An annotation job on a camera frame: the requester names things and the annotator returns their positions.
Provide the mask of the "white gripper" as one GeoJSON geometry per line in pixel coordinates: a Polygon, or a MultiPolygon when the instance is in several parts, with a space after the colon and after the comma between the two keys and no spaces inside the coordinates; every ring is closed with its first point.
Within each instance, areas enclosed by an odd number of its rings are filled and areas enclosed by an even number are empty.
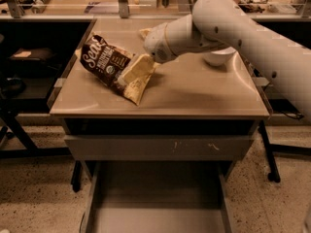
{"type": "Polygon", "coordinates": [[[157,63],[166,63],[175,60],[177,55],[169,48],[166,40],[164,22],[154,28],[140,29],[139,33],[144,40],[144,49],[147,54],[135,56],[117,78],[118,84],[129,85],[136,79],[146,80],[155,70],[157,63]]]}

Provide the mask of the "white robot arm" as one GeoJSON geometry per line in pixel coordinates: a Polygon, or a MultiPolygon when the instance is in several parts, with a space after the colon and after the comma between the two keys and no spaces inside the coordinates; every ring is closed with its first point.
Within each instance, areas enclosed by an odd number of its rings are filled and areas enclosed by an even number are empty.
{"type": "Polygon", "coordinates": [[[144,50],[157,63],[228,47],[311,117],[311,49],[256,23],[233,0],[197,0],[189,15],[152,28],[144,41],[144,50]]]}

